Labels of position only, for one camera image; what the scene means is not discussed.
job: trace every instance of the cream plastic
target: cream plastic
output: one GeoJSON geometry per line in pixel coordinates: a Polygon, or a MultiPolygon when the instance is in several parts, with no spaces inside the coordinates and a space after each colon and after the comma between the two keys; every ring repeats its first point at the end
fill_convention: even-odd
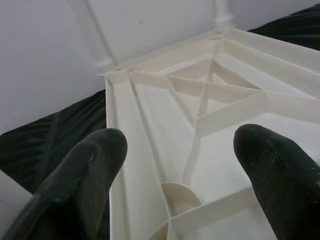
{"type": "Polygon", "coordinates": [[[243,124],[320,160],[320,53],[237,29],[205,36],[107,76],[107,124],[128,141],[113,240],[275,240],[234,154],[243,124]]]}

